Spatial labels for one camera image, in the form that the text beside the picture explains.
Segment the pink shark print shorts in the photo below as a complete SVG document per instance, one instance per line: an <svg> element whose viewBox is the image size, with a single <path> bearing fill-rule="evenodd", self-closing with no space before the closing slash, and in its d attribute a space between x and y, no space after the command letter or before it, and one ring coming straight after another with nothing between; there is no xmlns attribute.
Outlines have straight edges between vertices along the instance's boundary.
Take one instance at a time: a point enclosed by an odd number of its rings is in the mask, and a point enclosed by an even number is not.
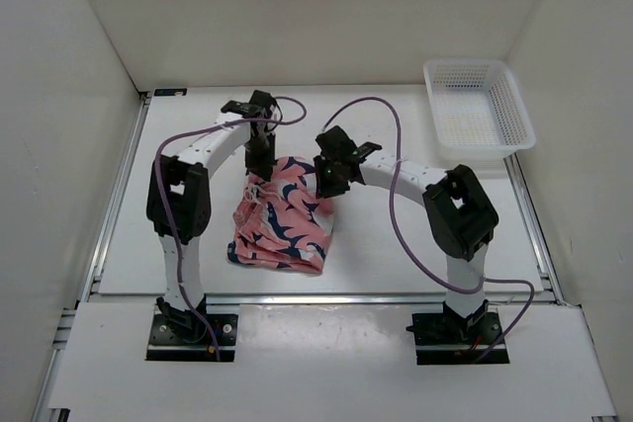
<svg viewBox="0 0 633 422"><path fill-rule="evenodd" d="M333 202L317 196L316 168L301 156L277 160L271 179L246 176L232 215L227 259L236 265L319 275L329 250Z"/></svg>

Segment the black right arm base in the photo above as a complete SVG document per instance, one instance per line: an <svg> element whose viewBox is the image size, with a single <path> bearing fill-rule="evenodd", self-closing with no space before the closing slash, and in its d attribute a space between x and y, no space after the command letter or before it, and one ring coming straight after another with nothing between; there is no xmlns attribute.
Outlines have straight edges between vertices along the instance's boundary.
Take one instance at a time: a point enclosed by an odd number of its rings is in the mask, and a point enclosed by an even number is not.
<svg viewBox="0 0 633 422"><path fill-rule="evenodd" d="M506 365L505 343L496 312L486 315L466 333L442 313L414 313L406 331L413 335L418 366Z"/></svg>

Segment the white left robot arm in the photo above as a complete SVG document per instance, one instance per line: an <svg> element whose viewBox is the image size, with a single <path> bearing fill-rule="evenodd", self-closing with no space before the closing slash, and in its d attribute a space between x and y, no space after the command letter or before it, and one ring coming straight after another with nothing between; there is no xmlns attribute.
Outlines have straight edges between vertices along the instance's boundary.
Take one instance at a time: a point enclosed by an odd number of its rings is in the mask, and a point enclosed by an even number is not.
<svg viewBox="0 0 633 422"><path fill-rule="evenodd" d="M199 249L212 217L211 178L243 148L246 171L271 179L277 109L272 95L256 90L247 102L228 101L210 128L169 138L156 152L146 216L159 236L165 262L166 292L157 305L186 343L200 341L208 329Z"/></svg>

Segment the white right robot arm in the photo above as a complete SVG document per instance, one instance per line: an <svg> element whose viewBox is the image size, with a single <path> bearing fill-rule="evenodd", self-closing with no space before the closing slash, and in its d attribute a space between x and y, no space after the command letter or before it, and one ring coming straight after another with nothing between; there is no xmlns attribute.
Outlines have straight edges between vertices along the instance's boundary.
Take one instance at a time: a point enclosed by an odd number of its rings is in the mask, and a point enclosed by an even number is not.
<svg viewBox="0 0 633 422"><path fill-rule="evenodd" d="M396 195L423 206L434 242L446 256L447 279L434 280L446 290L445 333L455 342L471 340L488 310L485 260L499 223L475 172L466 165L443 171L405 161L377 143L356 144L339 126L319 134L316 143L318 197L341 196L353 183L384 189L390 221L396 220Z"/></svg>

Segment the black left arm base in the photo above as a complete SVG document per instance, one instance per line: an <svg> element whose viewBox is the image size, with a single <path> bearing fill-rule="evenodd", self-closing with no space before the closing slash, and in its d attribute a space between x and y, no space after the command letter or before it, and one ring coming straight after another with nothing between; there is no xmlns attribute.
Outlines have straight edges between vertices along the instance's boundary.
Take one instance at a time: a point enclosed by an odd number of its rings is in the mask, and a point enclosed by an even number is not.
<svg viewBox="0 0 633 422"><path fill-rule="evenodd" d="M232 363L238 333L236 313L209 313L218 346L213 344L206 326L198 319L192 330L181 328L154 312L145 351L145 359L154 362Z"/></svg>

